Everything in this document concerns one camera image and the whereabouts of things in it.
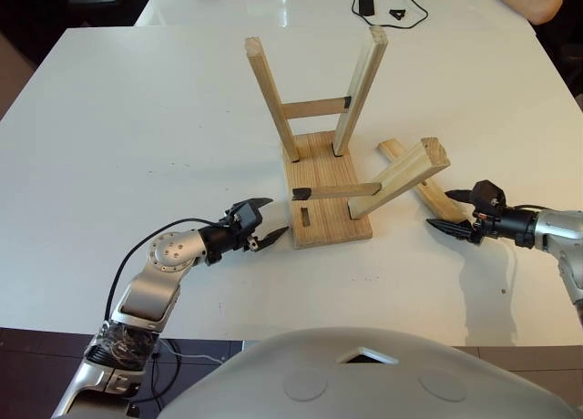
table surface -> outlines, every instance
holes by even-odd
[[[244,37],[262,38],[282,100],[297,101],[342,95],[366,32],[68,30],[0,122],[0,325],[94,332],[120,260],[164,223],[218,219],[263,196],[275,201],[259,233],[288,223],[280,141]],[[583,118],[534,38],[389,39],[350,146],[360,181],[387,165],[379,142],[437,136],[452,161],[436,177],[446,189],[491,179],[511,204],[581,207]],[[336,117],[291,126],[333,129]],[[581,343],[552,257],[507,241],[477,248],[427,217],[407,192],[371,214],[372,240],[294,250],[288,232],[263,252],[197,267],[165,335],[262,339],[347,325],[454,345]],[[117,296],[145,259],[133,257]]]
[[[341,26],[358,28],[364,22],[351,13],[353,0],[150,0],[136,26]],[[509,31],[534,35],[519,14],[499,0],[415,0],[429,12],[416,30]],[[374,0],[374,24],[409,26],[423,13],[409,0]],[[397,21],[389,9],[406,9]]]

black cable on table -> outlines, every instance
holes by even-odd
[[[174,342],[173,340],[170,340],[170,339],[167,339],[167,342],[170,344],[171,348],[174,350],[175,353],[181,353],[179,344],[177,342]],[[182,357],[180,357],[179,355],[176,355],[175,353],[173,355],[174,355],[174,359],[176,360],[176,369],[174,370],[174,375],[172,375],[172,378],[170,379],[170,381],[166,385],[166,387],[164,387],[164,389],[162,389],[160,392],[156,391],[156,396],[154,394],[152,394],[152,396],[150,396],[149,398],[138,399],[137,401],[132,401],[133,404],[141,404],[141,403],[146,403],[148,401],[154,401],[156,399],[161,398],[162,396],[164,396],[166,393],[169,392],[169,390],[172,388],[172,386],[174,385],[174,383],[178,379],[180,369],[182,367]]]
[[[415,23],[413,23],[412,25],[410,25],[410,26],[376,25],[375,23],[371,23],[370,21],[368,21],[368,19],[364,15],[361,15],[360,12],[356,12],[356,10],[354,9],[354,5],[356,5],[356,0],[353,0],[353,5],[351,7],[351,10],[353,11],[353,14],[355,14],[356,16],[361,17],[362,20],[364,20],[364,22],[367,25],[369,25],[369,26],[391,27],[392,29],[413,29],[419,23],[421,23],[421,22],[423,22],[424,20],[427,19],[427,17],[429,16],[429,12],[427,12],[427,10],[425,8],[423,8],[421,5],[419,5],[417,2],[415,2],[415,0],[411,0],[411,1],[413,2],[413,4],[415,6],[417,6],[419,9],[421,9],[423,12],[425,12],[425,15],[423,17],[421,17],[419,20],[417,20]]]

wooden plank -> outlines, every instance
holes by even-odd
[[[340,158],[334,156],[333,135],[333,131],[328,131],[295,137],[300,160],[284,160],[290,192],[299,187],[358,183],[350,152],[347,150]],[[346,201],[347,198],[290,202],[295,247],[300,249],[370,239],[373,230],[368,217],[352,220]]]
[[[336,185],[330,187],[301,187],[293,189],[291,200],[315,200],[349,198],[353,196],[371,196],[381,189],[379,182],[366,184]]]
[[[583,404],[583,392],[581,391],[583,371],[581,369],[513,373],[563,398],[567,404],[575,406]]]
[[[352,98],[348,112],[341,114],[334,134],[334,154],[340,157],[348,148],[354,126],[363,110],[364,100],[373,84],[376,70],[383,59],[388,44],[386,33],[380,26],[369,27],[370,39],[361,51],[347,95]]]
[[[480,357],[507,371],[583,369],[583,346],[480,346]]]
[[[290,129],[290,124],[283,114],[283,107],[281,105],[280,94],[275,86],[275,81],[271,75],[270,66],[267,63],[267,57],[263,52],[263,46],[258,37],[247,38],[245,40],[245,50],[247,51],[247,58],[257,78],[257,82],[267,103],[267,108],[270,110],[273,123],[280,134],[283,149],[291,161],[299,159],[298,149],[293,142],[293,134]]]
[[[336,97],[308,102],[293,102],[283,104],[283,115],[287,118],[302,118],[341,114],[348,111],[350,98]]]
[[[373,182],[383,184],[383,188],[378,193],[366,198],[348,200],[351,217],[361,218],[447,167],[449,167],[449,159],[447,159],[445,149],[439,144],[439,140],[422,138],[414,148],[405,152],[373,179]]]
[[[390,162],[396,161],[405,153],[403,145],[394,138],[380,143],[379,150]],[[423,180],[413,187],[413,191],[438,219],[450,220],[454,223],[466,220],[464,211],[445,195],[433,179]]]

plywood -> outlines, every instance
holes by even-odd
[[[289,192],[301,187],[357,184],[350,151],[341,157],[332,151],[333,131],[295,136],[300,160],[284,157]],[[368,217],[352,220],[347,198],[290,201],[296,249],[366,240],[373,236]]]
[[[396,139],[387,139],[379,144],[379,150],[390,162],[399,159],[405,152],[404,146]],[[449,199],[432,178],[427,178],[413,187],[413,191],[438,219],[459,223],[465,220],[464,211]]]

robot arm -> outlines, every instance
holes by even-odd
[[[558,260],[561,279],[583,324],[583,211],[534,212],[528,205],[511,208],[506,205],[504,191],[489,180],[477,182],[471,190],[453,190],[446,195],[474,205],[476,221],[429,219],[432,226],[474,244],[480,244],[484,237],[505,237],[517,246],[550,253]]]
[[[269,202],[248,199],[233,205],[215,225],[158,235],[149,245],[146,267],[87,347],[53,417],[93,406],[127,414],[127,398],[138,392],[146,361],[179,297],[182,278],[202,261],[208,265],[220,261],[228,250],[266,248],[287,230],[276,230],[263,240],[253,235],[262,222],[259,208]]]

